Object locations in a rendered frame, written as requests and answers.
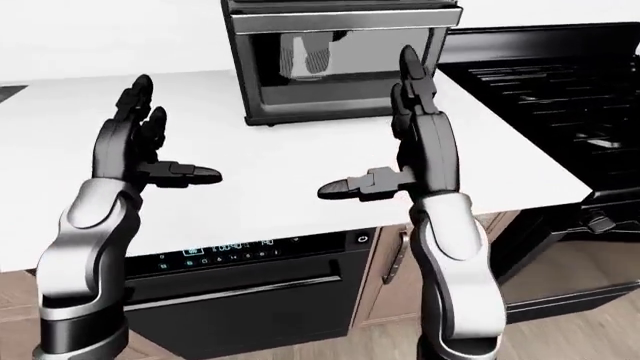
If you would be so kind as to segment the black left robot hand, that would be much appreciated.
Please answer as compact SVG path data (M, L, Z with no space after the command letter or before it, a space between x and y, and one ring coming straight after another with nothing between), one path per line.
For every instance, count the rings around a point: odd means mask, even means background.
M154 84L146 74L136 78L116 102L116 113L106 120L94 144L92 176L117 179L142 191L158 188L188 188L222 182L218 170L176 161L161 161L167 113L151 107Z

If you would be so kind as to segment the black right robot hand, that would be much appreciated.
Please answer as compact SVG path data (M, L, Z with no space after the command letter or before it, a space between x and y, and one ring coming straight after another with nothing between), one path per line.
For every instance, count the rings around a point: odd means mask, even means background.
M389 167L367 170L323 185L322 200L357 199L361 202L388 200L400 191L412 199L460 190L459 157L451 123L435 103L436 86L413 47L406 45L399 56L400 81L390 93L391 129L400 141L396 161L399 171Z

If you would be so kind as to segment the black toaster oven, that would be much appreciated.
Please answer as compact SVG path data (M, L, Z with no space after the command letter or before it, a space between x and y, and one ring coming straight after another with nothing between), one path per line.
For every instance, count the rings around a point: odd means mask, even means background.
M233 15L460 7L458 0L220 0L250 126L388 116L402 48L435 71L449 29L238 34Z

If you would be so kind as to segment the wooden cabinet door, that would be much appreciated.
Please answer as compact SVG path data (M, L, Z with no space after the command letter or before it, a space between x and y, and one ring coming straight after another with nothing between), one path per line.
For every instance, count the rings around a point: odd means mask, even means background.
M419 316L422 277L411 254L412 226L381 227L363 278L352 328Z

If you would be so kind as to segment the black gas stove range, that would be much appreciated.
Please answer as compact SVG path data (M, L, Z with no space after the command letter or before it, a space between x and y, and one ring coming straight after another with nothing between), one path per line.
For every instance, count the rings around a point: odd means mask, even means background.
M640 290L640 23L449 32L439 68L590 188L527 209L490 264L519 323L589 311ZM591 233L599 210L616 223Z

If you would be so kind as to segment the black stove knob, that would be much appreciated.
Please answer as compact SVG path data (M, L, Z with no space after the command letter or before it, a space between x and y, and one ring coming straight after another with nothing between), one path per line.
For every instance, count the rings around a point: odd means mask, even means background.
M582 219L582 224L594 234L605 233L616 227L616 223L599 210L587 212Z

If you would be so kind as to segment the black dishwasher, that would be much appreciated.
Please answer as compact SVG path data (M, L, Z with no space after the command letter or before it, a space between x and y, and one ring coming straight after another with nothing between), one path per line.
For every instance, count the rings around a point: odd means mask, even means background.
M365 228L129 257L126 314L160 344L343 332L374 235Z

